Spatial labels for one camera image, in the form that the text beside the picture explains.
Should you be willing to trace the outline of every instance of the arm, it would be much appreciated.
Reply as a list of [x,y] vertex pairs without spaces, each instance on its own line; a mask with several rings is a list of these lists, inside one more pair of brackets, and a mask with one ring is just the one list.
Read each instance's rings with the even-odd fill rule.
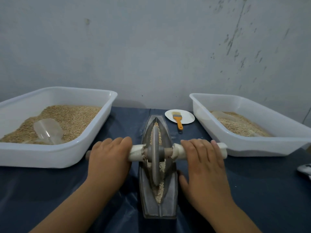
[[220,149],[215,141],[181,141],[187,154],[189,183],[179,182],[190,204],[217,233],[260,233],[253,221],[233,201]]
[[91,151],[86,181],[30,233],[86,232],[123,184],[131,163],[130,137],[97,142]]

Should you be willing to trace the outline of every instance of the grain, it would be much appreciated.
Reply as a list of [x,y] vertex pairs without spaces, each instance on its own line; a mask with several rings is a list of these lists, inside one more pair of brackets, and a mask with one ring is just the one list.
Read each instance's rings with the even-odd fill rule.
[[246,117],[239,115],[234,112],[224,112],[225,114],[231,115],[235,118],[238,118],[240,121],[232,121],[225,118],[218,118],[218,121],[225,126],[229,131],[238,134],[240,136],[253,137],[254,133],[262,137],[271,137],[264,129],[259,127],[257,124],[251,122]]
[[[152,145],[152,133],[150,137],[150,145]],[[159,145],[162,145],[160,129],[159,129]],[[159,186],[156,186],[153,183],[151,163],[148,161],[147,161],[147,167],[148,167],[148,172],[149,172],[149,180],[150,180],[150,184],[151,184],[151,188],[152,188],[155,200],[157,201],[158,204],[160,204],[162,196],[163,196],[163,192],[164,192],[165,161],[160,162],[160,185]]]
[[38,136],[34,131],[34,122],[45,118],[55,119],[63,129],[62,140],[69,142],[81,135],[100,109],[101,107],[95,106],[48,106],[40,115],[26,119],[16,131],[5,135],[0,142],[45,144],[38,141]]

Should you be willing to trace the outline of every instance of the plastic bin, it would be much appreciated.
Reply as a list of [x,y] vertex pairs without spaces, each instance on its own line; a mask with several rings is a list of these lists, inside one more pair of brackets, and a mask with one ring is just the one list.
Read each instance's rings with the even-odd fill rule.
[[49,87],[0,103],[0,137],[11,133],[29,117],[51,105],[88,105],[102,109],[82,134],[61,145],[0,142],[0,166],[65,168],[77,163],[106,121],[117,93],[107,90]]
[[[249,99],[233,95],[190,94],[193,112],[209,135],[228,146],[231,156],[286,156],[311,142],[311,129]],[[274,137],[244,137],[226,129],[210,111],[235,112]]]

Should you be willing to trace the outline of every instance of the brush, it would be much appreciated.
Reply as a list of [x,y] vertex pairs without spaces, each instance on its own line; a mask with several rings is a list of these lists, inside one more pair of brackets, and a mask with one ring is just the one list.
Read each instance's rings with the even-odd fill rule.
[[176,120],[177,122],[177,127],[179,130],[183,130],[183,125],[181,123],[181,120],[183,119],[183,117],[181,116],[181,113],[180,112],[172,112],[172,115],[173,115],[173,119]]

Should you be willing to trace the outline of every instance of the blue plastic sheet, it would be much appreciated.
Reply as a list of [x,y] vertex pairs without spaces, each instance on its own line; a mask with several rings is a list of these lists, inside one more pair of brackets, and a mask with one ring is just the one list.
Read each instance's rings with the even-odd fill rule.
[[[93,144],[108,137],[130,136],[140,144],[151,114],[165,110],[113,107]],[[173,143],[210,136],[196,120],[177,125],[168,119]],[[287,157],[228,157],[225,160],[231,193],[263,232],[310,232],[311,183],[296,172],[311,163],[302,149]],[[0,232],[28,232],[73,193],[86,179],[88,162],[65,169],[0,167]],[[186,161],[177,168],[188,175]],[[124,185],[107,204],[89,232],[213,232],[209,223],[187,202],[179,189],[176,220],[147,220],[139,199],[138,163],[132,164]]]

